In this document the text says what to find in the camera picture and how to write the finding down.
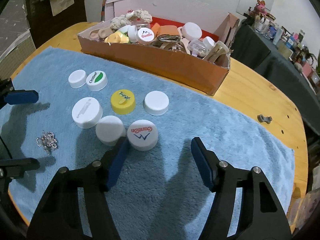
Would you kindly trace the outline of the broom stick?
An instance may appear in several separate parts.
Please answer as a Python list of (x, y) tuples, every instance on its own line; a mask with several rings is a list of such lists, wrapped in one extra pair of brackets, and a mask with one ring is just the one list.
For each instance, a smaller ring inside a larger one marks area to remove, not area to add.
[(106, 0), (103, 0), (102, 6), (101, 6), (101, 17), (100, 17), (101, 22), (104, 22), (105, 20), (105, 5), (106, 5)]

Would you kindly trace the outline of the plain white cap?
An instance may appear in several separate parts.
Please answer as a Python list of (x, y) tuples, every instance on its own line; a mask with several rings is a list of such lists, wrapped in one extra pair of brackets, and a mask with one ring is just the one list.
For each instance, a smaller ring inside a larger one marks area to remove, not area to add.
[(80, 88), (86, 84), (86, 79), (86, 72), (83, 69), (79, 69), (69, 75), (68, 82), (72, 88)]
[(116, 116), (101, 118), (95, 126), (97, 138), (107, 146), (114, 146), (121, 137), (126, 137), (123, 122)]
[(146, 94), (144, 98), (144, 109), (151, 115), (163, 115), (169, 108), (168, 96), (158, 90), (154, 90)]

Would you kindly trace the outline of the orange cardboard box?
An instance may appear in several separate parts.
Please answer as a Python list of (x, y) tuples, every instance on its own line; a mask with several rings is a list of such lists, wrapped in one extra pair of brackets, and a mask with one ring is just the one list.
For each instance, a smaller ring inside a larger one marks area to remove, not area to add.
[[(152, 16), (150, 24), (137, 22), (118, 30), (110, 28), (114, 17), (143, 9)], [(231, 47), (239, 19), (218, 6), (196, 0), (106, 0), (105, 20), (78, 34), (84, 53), (178, 81), (208, 95), (214, 95), (230, 70), (230, 53), (214, 63), (203, 58), (217, 41)], [(159, 25), (175, 25), (178, 36), (156, 37), (139, 44), (137, 31)], [(120, 31), (129, 43), (105, 43)]]

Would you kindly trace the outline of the orange block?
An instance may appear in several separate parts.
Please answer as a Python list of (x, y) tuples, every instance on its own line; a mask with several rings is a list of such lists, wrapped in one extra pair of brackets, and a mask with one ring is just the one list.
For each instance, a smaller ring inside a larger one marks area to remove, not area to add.
[(156, 37), (163, 35), (180, 37), (180, 33), (175, 25), (159, 25), (158, 23), (155, 23), (151, 27), (151, 30), (154, 32)]

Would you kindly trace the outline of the white cap green logo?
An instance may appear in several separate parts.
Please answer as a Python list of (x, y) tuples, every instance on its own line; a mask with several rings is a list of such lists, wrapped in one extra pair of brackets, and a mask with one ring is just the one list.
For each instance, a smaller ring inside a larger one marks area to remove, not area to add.
[(108, 79), (102, 70), (96, 70), (86, 78), (86, 85), (91, 91), (99, 91), (106, 87)]

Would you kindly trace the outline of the white logo cap in box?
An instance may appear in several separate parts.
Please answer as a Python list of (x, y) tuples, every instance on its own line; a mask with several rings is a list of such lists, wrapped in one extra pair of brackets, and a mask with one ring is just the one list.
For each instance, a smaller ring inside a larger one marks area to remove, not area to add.
[(139, 44), (150, 44), (154, 39), (154, 32), (149, 28), (140, 28), (137, 31), (137, 40)]

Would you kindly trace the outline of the pink plush toy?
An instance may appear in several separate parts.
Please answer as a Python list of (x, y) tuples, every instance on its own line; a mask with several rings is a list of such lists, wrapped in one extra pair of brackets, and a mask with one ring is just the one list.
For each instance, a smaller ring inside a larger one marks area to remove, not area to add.
[(266, 7), (265, 7), (266, 3), (264, 0), (257, 0), (257, 3), (254, 7), (254, 12), (255, 14), (263, 14), (266, 15), (267, 11), (266, 11)]

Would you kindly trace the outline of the yellow bottle cap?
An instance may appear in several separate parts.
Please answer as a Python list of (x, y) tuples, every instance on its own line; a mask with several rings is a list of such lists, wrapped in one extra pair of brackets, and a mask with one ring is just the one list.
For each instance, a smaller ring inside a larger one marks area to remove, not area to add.
[(136, 107), (135, 95), (128, 89), (115, 91), (111, 96), (111, 107), (120, 115), (131, 113)]

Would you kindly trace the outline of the yellow plastic toy in box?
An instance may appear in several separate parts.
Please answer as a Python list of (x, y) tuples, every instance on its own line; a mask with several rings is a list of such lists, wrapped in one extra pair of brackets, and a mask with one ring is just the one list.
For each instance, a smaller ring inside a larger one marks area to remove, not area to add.
[(120, 31), (112, 33), (104, 40), (105, 43), (129, 43), (129, 38)]

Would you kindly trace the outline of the light blue fluffy towel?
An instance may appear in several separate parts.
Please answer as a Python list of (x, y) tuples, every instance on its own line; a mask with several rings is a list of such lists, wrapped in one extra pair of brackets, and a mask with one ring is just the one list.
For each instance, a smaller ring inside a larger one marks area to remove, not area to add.
[(10, 184), (26, 219), (57, 170), (100, 159), (121, 128), (132, 140), (106, 199), (122, 239), (197, 239), (214, 194), (204, 186), (191, 140), (235, 167), (259, 166), (280, 202), (290, 204), (294, 151), (261, 124), (214, 99), (156, 76), (74, 51), (48, 48), (14, 79), (39, 102), (1, 110), (1, 136), (14, 158), (40, 168)]

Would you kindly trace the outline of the white cap red blue logo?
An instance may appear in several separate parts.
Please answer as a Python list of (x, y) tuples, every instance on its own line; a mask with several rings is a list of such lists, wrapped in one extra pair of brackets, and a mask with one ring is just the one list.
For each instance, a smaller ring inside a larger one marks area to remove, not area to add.
[(137, 120), (128, 127), (127, 138), (134, 149), (148, 151), (158, 142), (158, 129), (149, 120)]

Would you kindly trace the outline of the wooden clip in box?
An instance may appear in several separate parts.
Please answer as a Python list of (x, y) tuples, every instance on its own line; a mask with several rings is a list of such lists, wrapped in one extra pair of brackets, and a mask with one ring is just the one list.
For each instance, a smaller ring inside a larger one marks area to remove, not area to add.
[(229, 48), (223, 42), (217, 41), (203, 60), (214, 63), (221, 55), (227, 55), (228, 53)]

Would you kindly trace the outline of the large white printed cap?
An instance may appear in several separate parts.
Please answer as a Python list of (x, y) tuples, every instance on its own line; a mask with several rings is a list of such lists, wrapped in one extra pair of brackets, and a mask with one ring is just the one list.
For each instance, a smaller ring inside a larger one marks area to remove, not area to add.
[(96, 98), (85, 97), (80, 99), (72, 109), (72, 118), (82, 129), (95, 126), (103, 115), (103, 109)]

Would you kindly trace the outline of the dark green covered side table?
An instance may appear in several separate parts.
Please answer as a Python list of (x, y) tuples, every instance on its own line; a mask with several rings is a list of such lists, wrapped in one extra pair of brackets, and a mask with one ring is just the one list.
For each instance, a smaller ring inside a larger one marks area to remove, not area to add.
[(236, 32), (231, 57), (281, 90), (298, 108), (303, 121), (319, 134), (319, 100), (294, 65), (275, 45), (246, 24)]

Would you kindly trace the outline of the small grey bolt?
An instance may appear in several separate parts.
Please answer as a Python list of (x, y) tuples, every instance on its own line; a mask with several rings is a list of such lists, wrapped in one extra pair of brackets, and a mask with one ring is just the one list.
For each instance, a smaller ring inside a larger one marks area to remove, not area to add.
[(257, 115), (257, 120), (260, 122), (260, 123), (267, 123), (267, 124), (270, 124), (272, 122), (272, 117), (271, 116), (264, 116), (262, 114), (259, 114)]

